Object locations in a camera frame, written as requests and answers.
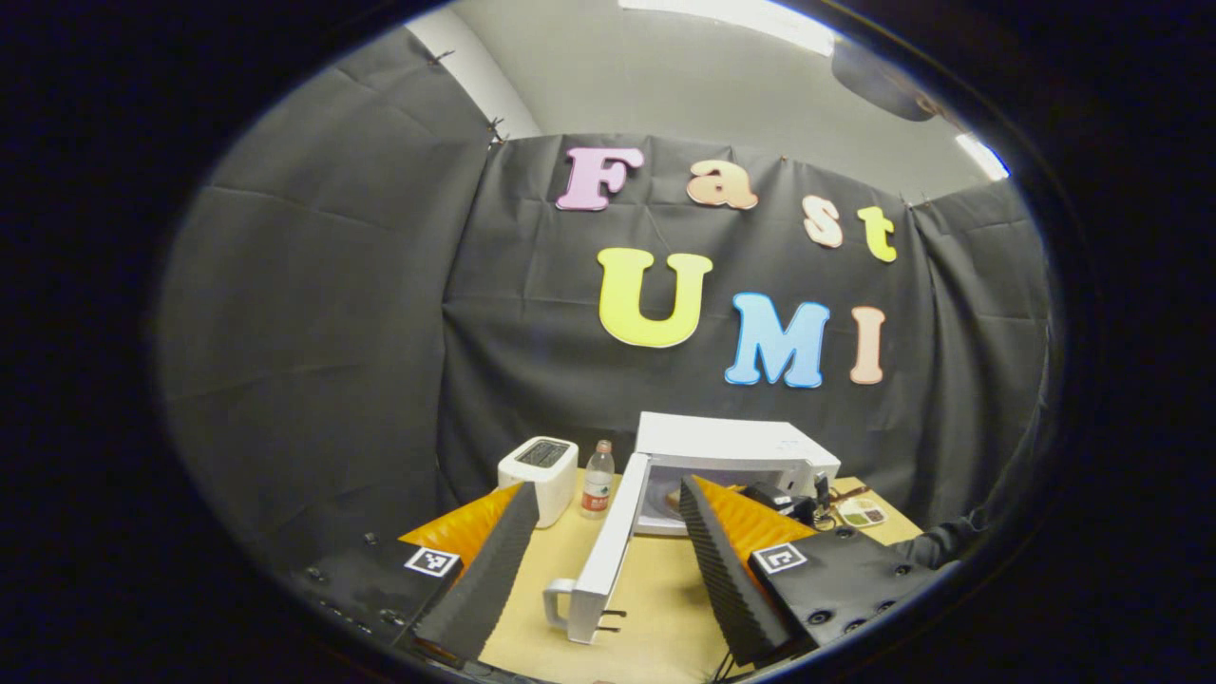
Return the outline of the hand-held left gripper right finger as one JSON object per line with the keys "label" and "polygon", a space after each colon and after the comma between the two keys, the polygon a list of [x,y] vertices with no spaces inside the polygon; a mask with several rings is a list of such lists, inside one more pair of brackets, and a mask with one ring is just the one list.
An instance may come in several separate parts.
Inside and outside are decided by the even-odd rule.
{"label": "hand-held left gripper right finger", "polygon": [[698,475],[680,482],[680,514],[739,665],[824,647],[938,579],[852,525],[817,531]]}

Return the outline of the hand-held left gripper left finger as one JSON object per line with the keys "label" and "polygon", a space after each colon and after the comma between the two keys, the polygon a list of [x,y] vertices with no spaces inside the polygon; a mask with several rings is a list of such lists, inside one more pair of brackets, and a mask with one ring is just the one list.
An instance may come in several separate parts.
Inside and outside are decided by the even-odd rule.
{"label": "hand-held left gripper left finger", "polygon": [[288,577],[364,637],[462,665],[478,658],[499,627],[537,520],[535,484],[510,484],[394,542],[362,542]]}

